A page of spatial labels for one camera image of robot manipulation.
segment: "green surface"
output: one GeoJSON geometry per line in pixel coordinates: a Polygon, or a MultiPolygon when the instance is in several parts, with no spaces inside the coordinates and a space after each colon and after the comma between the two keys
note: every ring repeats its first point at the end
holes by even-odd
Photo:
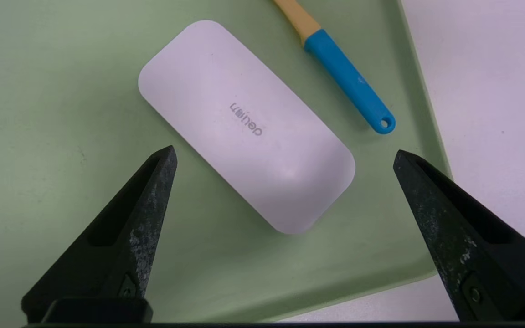
{"type": "Polygon", "coordinates": [[[154,321],[270,320],[434,272],[394,172],[398,149],[447,171],[395,1],[301,0],[389,106],[377,135],[267,0],[0,1],[0,326],[152,152],[179,166],[146,297],[154,321]],[[356,159],[304,235],[275,232],[140,96],[143,65],[185,26],[224,25],[356,159]]]}

